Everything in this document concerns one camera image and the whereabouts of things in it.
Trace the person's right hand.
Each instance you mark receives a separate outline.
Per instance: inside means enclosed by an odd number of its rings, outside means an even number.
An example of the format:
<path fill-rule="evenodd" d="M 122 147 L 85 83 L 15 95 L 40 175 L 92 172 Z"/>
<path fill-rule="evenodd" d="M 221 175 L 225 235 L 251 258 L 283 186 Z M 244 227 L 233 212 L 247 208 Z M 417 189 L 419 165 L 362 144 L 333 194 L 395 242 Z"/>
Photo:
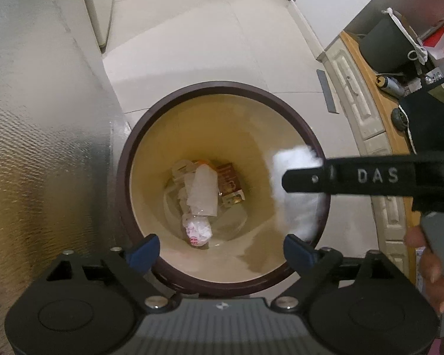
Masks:
<path fill-rule="evenodd" d="M 409 248 L 424 248 L 419 261 L 419 274 L 423 277 L 425 293 L 431 306 L 439 315 L 443 314 L 444 274 L 440 258 L 429 248 L 423 230 L 419 226 L 407 229 L 404 243 Z"/>

